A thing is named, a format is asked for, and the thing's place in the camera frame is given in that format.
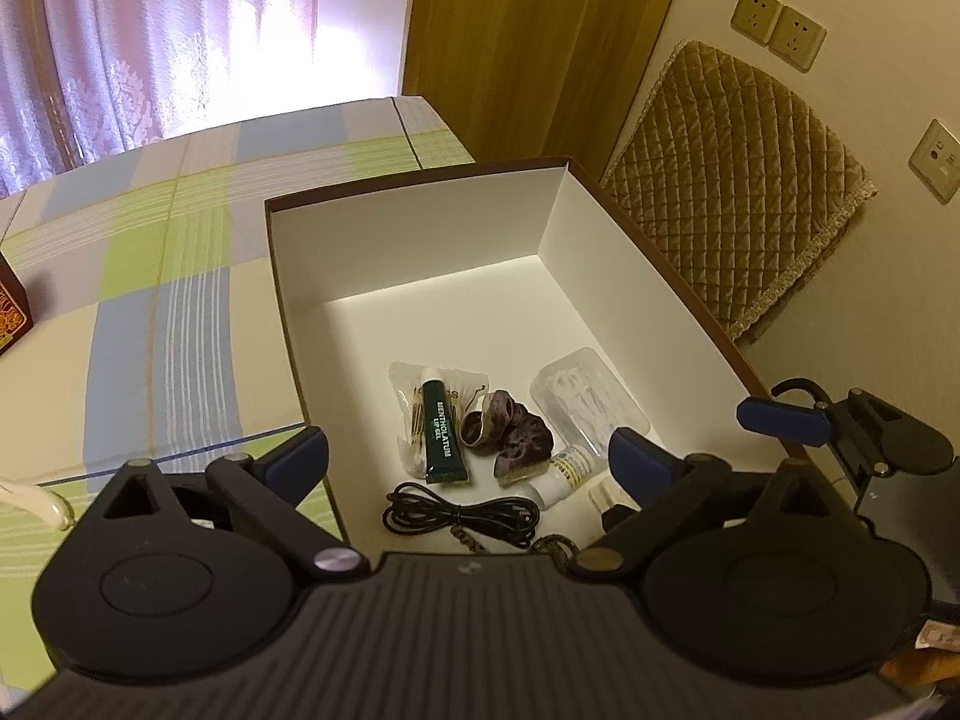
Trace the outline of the cotton swab bag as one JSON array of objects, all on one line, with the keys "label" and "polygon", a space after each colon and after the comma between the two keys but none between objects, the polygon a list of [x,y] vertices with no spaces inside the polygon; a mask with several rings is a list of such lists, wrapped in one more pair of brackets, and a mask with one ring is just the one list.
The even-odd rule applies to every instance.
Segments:
[{"label": "cotton swab bag", "polygon": [[425,479],[425,445],[423,445],[423,406],[420,385],[428,369],[438,371],[446,385],[460,397],[460,422],[478,395],[488,392],[488,377],[478,372],[418,366],[408,362],[393,362],[389,366],[389,380],[398,406],[404,415],[404,435],[398,439],[400,461],[405,472],[415,479]]}]

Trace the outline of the small white medicine bottle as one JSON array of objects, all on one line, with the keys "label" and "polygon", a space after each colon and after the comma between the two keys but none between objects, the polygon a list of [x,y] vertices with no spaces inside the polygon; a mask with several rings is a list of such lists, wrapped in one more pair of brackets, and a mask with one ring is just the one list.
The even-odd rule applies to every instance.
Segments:
[{"label": "small white medicine bottle", "polygon": [[607,460],[579,445],[568,445],[547,461],[545,471],[534,476],[529,486],[546,511],[571,496],[576,489],[607,466]]}]

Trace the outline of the small clear sachet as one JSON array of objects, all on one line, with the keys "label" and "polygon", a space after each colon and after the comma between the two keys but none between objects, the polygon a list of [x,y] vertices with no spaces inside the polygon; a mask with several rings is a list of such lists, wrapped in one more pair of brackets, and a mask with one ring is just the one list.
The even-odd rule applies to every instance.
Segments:
[{"label": "small clear sachet", "polygon": [[613,507],[617,507],[617,505],[628,507],[630,511],[635,509],[633,499],[631,499],[631,497],[620,488],[620,484],[612,478],[602,478],[601,481],[597,481],[597,483],[587,491],[587,497],[589,497],[590,502],[594,504],[597,512],[601,515],[604,515],[605,512],[610,511]]}]

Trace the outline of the white electric toothbrush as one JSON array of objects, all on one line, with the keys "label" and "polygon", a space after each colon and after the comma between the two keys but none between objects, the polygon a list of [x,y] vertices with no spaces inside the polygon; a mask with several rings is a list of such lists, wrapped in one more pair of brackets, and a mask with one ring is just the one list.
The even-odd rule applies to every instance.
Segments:
[{"label": "white electric toothbrush", "polygon": [[70,502],[36,484],[14,483],[0,479],[0,500],[18,511],[28,512],[57,532],[68,532],[75,525]]}]

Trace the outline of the single wall socket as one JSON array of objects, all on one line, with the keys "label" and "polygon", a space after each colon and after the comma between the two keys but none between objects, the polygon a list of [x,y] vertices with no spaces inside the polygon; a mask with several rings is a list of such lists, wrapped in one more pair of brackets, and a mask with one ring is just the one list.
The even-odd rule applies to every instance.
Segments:
[{"label": "single wall socket", "polygon": [[960,188],[960,142],[939,119],[932,119],[908,166],[942,205]]}]

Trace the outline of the dark purple scrunchie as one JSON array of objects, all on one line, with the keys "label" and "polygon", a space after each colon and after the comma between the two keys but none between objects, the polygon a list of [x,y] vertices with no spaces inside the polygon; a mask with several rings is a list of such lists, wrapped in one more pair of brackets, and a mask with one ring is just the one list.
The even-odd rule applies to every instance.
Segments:
[{"label": "dark purple scrunchie", "polygon": [[506,390],[478,395],[460,423],[459,439],[474,454],[493,458],[501,488],[541,475],[555,447],[544,418]]}]

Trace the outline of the green tube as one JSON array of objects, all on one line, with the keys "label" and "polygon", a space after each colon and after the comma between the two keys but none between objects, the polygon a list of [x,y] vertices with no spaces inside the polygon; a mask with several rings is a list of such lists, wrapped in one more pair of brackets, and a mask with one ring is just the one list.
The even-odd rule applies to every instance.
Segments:
[{"label": "green tube", "polygon": [[460,397],[438,371],[428,369],[420,385],[423,406],[425,479],[430,484],[464,484],[469,470],[460,449]]}]

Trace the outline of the wooden door panel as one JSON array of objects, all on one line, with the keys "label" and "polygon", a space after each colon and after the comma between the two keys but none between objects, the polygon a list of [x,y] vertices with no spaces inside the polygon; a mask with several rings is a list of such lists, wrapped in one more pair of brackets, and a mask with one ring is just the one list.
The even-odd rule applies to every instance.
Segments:
[{"label": "wooden door panel", "polygon": [[672,0],[412,0],[404,93],[480,163],[569,156],[600,176]]}]

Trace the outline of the double wall socket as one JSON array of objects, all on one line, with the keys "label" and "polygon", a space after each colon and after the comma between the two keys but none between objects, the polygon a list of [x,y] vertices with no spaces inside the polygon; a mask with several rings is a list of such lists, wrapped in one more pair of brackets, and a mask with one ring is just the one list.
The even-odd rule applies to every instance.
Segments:
[{"label": "double wall socket", "polygon": [[779,0],[737,0],[731,28],[804,73],[814,66],[827,37],[820,23]]}]

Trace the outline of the plaid tablecloth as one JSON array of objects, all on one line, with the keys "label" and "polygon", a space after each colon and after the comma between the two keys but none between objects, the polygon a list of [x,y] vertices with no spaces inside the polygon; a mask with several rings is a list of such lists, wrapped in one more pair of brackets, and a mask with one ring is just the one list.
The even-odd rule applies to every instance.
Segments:
[{"label": "plaid tablecloth", "polygon": [[3,257],[34,323],[2,359],[3,476],[82,511],[132,458],[198,472],[290,437],[268,200],[468,160],[402,96],[210,128],[7,195]]}]

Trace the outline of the clear plastic floss box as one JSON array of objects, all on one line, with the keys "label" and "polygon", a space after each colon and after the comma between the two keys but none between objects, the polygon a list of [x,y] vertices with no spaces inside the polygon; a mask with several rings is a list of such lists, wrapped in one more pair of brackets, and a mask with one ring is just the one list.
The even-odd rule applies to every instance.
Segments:
[{"label": "clear plastic floss box", "polygon": [[542,367],[530,383],[542,416],[566,445],[608,457],[608,444],[619,427],[640,436],[651,422],[612,369],[592,348],[579,348]]}]

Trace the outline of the brown white cardboard box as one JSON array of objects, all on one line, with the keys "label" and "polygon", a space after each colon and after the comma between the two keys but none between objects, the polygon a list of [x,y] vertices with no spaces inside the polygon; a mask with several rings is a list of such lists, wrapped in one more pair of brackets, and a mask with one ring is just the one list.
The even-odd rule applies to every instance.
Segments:
[{"label": "brown white cardboard box", "polygon": [[405,473],[396,362],[478,372],[518,400],[542,367],[601,356],[674,454],[750,472],[786,457],[737,406],[763,383],[664,255],[563,158],[313,188],[267,206],[270,255],[304,413],[331,446],[348,541],[377,556]]}]

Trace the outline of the quilted brown cushion cover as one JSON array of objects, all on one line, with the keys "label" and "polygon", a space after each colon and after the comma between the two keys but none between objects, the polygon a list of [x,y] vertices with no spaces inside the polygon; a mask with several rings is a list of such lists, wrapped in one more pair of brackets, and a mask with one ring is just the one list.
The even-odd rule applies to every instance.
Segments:
[{"label": "quilted brown cushion cover", "polygon": [[672,52],[602,187],[740,343],[765,332],[877,192],[799,94],[700,41]]}]

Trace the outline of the pink lace curtain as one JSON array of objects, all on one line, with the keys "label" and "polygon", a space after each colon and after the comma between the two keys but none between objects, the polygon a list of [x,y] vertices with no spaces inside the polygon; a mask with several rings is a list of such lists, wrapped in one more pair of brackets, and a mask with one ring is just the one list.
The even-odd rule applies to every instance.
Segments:
[{"label": "pink lace curtain", "polygon": [[409,0],[2,0],[2,192],[204,128],[397,93]]}]

